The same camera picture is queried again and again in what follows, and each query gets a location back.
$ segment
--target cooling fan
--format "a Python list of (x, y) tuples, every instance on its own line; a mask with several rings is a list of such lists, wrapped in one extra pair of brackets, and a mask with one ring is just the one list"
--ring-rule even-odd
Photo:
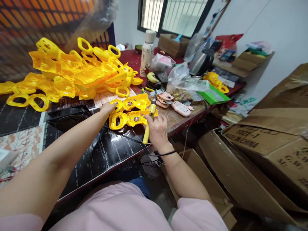
[(85, 105), (80, 105), (64, 108), (56, 112), (50, 112), (47, 115), (46, 122), (62, 132), (67, 132), (73, 126), (89, 118), (91, 115), (92, 113)]

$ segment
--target wrist band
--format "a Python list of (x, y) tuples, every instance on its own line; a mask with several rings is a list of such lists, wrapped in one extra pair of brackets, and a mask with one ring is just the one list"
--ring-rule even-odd
[(161, 154), (161, 155), (151, 155), (151, 154), (148, 154), (149, 156), (167, 156), (167, 155), (170, 155), (170, 154), (173, 154), (173, 153), (176, 153), (176, 151), (172, 151), (172, 152), (167, 152), (165, 154)]

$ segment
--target white remote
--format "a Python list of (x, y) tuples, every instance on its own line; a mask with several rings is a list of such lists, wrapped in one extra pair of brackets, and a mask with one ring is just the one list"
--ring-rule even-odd
[(182, 116), (186, 117), (190, 115), (190, 110), (179, 101), (175, 101), (173, 104), (171, 104), (171, 107)]

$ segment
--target fan grille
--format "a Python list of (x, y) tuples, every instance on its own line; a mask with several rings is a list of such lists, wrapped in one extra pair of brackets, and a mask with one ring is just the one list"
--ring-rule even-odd
[(86, 114), (68, 115), (63, 118), (60, 118), (56, 122), (55, 127), (62, 132), (66, 132), (70, 130), (73, 126), (77, 125), (78, 123), (84, 121), (87, 118), (89, 118), (89, 116)]

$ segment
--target electric kettle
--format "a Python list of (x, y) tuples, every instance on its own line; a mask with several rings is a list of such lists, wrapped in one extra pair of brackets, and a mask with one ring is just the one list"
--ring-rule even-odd
[(212, 66), (214, 54), (215, 52), (212, 49), (204, 49), (197, 52), (194, 59), (188, 65), (190, 75), (203, 75)]

